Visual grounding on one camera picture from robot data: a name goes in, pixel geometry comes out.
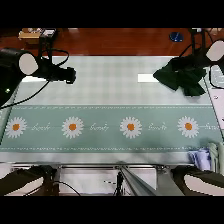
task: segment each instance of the red brown floor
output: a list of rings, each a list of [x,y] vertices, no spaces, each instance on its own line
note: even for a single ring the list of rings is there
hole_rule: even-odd
[[[0,48],[24,48],[37,55],[38,46],[18,39],[20,30],[17,28],[2,36],[4,32],[0,31]],[[169,34],[175,31],[183,34],[183,42],[175,43],[169,39]],[[214,40],[221,37],[224,37],[223,29],[213,35]],[[206,40],[207,44],[211,43],[208,36]],[[53,47],[67,50],[70,55],[178,56],[189,44],[190,33],[186,28],[65,28],[59,32]]]

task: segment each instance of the yellow flower center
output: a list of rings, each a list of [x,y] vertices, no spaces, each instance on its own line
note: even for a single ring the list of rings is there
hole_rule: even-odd
[[[192,130],[192,124],[190,124],[190,123],[186,123],[185,124],[185,128],[187,129],[187,130]]]
[[[70,129],[71,131],[74,131],[74,130],[76,129],[76,124],[70,124],[70,125],[69,125],[69,129]]]
[[[14,125],[12,126],[13,131],[18,131],[19,128],[20,128],[20,125],[19,125],[19,124],[14,124]]]
[[[128,124],[128,130],[133,131],[135,129],[134,124]]]

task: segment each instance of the daisy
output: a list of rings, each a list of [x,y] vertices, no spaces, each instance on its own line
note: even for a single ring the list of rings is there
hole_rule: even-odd
[[[11,119],[6,126],[6,135],[8,135],[8,138],[17,138],[23,134],[26,127],[27,125],[25,119],[22,117],[14,117],[14,119]]]
[[[197,121],[194,120],[194,118],[190,117],[182,117],[178,121],[177,127],[179,128],[179,131],[182,131],[182,135],[189,138],[194,138],[198,135],[198,124]]]
[[[130,139],[139,136],[141,134],[140,131],[142,130],[140,121],[134,117],[126,117],[125,119],[123,119],[120,127],[120,131],[123,131],[123,135],[125,135],[126,138]]]
[[[65,122],[63,122],[63,135],[66,135],[66,138],[75,138],[82,134],[81,131],[83,130],[83,126],[83,121],[78,117],[69,117]]]

